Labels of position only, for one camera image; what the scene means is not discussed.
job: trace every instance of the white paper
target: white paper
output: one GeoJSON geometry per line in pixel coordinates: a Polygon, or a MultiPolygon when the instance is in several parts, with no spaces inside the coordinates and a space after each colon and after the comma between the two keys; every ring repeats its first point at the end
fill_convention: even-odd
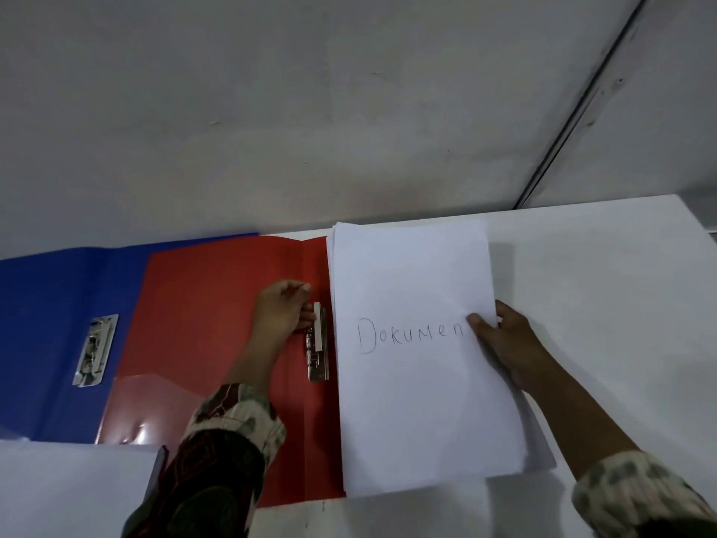
{"type": "Polygon", "coordinates": [[[157,457],[150,445],[0,440],[0,536],[117,538],[157,457]]]}
{"type": "Polygon", "coordinates": [[[347,495],[554,466],[465,320],[497,325],[480,222],[339,224],[328,246],[347,495]]]}

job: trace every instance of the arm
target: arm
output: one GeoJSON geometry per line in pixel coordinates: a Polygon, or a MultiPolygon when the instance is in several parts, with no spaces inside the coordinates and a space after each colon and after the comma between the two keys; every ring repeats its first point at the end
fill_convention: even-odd
{"type": "Polygon", "coordinates": [[[280,281],[257,297],[252,333],[224,383],[194,413],[174,460],[122,531],[134,536],[246,536],[264,473],[286,430],[269,403],[288,336],[316,318],[310,286],[280,281]]]}
{"type": "Polygon", "coordinates": [[[499,300],[496,311],[497,328],[476,313],[468,323],[543,411],[578,480],[573,504],[587,524],[600,536],[717,536],[717,516],[704,499],[639,451],[543,347],[528,319],[499,300]]]}

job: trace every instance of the metal binder clip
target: metal binder clip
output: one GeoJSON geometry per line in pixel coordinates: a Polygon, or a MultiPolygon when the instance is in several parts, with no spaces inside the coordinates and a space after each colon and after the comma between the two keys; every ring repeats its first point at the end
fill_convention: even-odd
{"type": "Polygon", "coordinates": [[[328,345],[326,343],[326,312],[314,302],[316,321],[306,329],[306,367],[309,381],[328,380],[328,345]]]}
{"type": "Polygon", "coordinates": [[[102,381],[119,315],[97,317],[90,323],[72,384],[91,387],[102,381]]]}

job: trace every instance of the blue folder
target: blue folder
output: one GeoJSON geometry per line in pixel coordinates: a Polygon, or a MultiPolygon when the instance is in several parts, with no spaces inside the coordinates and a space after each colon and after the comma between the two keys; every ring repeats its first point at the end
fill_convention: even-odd
{"type": "Polygon", "coordinates": [[[0,438],[94,443],[150,255],[216,239],[0,261],[0,438]],[[114,313],[102,382],[73,386],[90,322],[114,313]]]}

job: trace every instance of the sleeve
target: sleeve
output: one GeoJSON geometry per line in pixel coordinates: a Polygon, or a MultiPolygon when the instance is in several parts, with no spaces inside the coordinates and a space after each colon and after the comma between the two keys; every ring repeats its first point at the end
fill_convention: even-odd
{"type": "Polygon", "coordinates": [[[705,499],[641,451],[597,463],[578,480],[572,501],[600,537],[717,537],[717,516],[705,499]]]}
{"type": "Polygon", "coordinates": [[[122,536],[246,536],[264,473],[285,438],[265,397],[249,385],[222,385],[195,411],[174,460],[122,536]]]}

